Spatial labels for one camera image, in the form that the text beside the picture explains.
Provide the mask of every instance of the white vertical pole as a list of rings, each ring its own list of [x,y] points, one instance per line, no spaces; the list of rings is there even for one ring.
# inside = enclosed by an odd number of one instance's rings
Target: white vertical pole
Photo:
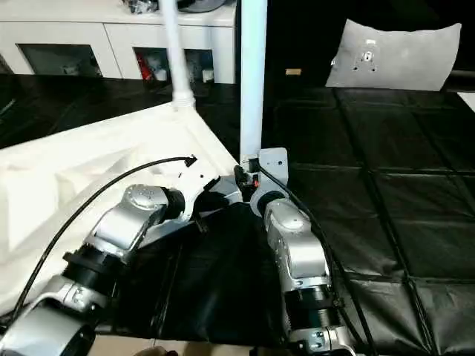
[[[267,0],[242,0],[241,5],[240,163],[261,149]]]
[[[173,84],[173,104],[177,108],[194,106],[193,92],[187,75],[185,51],[181,47],[177,0],[160,0],[165,19],[168,63]]]

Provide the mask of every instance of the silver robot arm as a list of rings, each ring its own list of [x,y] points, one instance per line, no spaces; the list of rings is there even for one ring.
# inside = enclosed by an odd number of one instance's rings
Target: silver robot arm
[[[180,175],[180,190],[131,185],[83,245],[53,276],[0,340],[0,355],[85,356],[118,276],[153,225],[186,223],[194,201],[218,175],[195,161]]]
[[[293,352],[346,350],[356,356],[347,327],[340,324],[325,253],[308,217],[289,199],[280,198],[267,204],[264,224],[279,271],[284,328]]]
[[[265,169],[283,184],[288,168],[284,148],[261,150],[252,173],[235,168],[236,183],[252,211],[263,217],[267,242],[274,252],[283,302],[283,325],[295,355],[345,351],[356,356],[349,332],[340,323],[341,301],[332,293],[332,276],[324,248],[312,232],[309,217],[287,192],[259,171]]]

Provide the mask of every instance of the red object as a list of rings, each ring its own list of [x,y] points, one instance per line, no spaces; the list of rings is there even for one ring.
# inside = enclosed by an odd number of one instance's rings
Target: red object
[[[145,63],[143,56],[140,53],[137,53],[137,62],[139,63],[140,72],[142,74],[142,78],[146,81],[150,81],[154,78],[154,74]]]

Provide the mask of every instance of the white cabinet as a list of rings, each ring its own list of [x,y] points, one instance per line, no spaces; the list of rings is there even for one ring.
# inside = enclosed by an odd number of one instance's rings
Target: white cabinet
[[[34,45],[73,45],[78,50],[77,46],[89,46],[102,75],[108,78],[120,77],[103,24],[0,22],[0,54],[14,73],[34,74],[35,67],[42,67],[43,63],[53,61],[52,57],[62,57],[65,59],[64,66],[70,65],[67,51],[54,49],[54,46],[35,48]]]
[[[235,82],[235,12],[229,0],[177,19],[186,55],[205,58],[217,83]],[[141,79],[137,53],[166,47],[160,12],[130,14],[122,0],[0,1],[0,55],[17,74],[77,75],[76,66],[94,75],[95,66],[104,77]]]
[[[165,26],[105,24],[123,78],[142,78],[135,49],[166,48]],[[216,83],[235,82],[235,38],[231,27],[180,26],[186,50],[210,50]]]

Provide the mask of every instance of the black wrinkled plastic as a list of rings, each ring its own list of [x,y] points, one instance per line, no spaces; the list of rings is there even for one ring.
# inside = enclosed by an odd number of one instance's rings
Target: black wrinkled plastic
[[[0,98],[19,100],[6,122],[29,117],[44,129],[4,131],[0,144],[169,98],[140,82],[71,83],[0,82]],[[87,89],[93,96],[78,99]],[[292,98],[267,118],[263,140],[289,150],[289,185],[350,273],[380,353],[475,354],[475,114],[452,93],[313,89]],[[197,109],[237,155],[237,93],[202,91]],[[191,226],[139,252],[102,331],[282,345],[278,279],[261,221],[242,204],[205,221],[206,235]]]

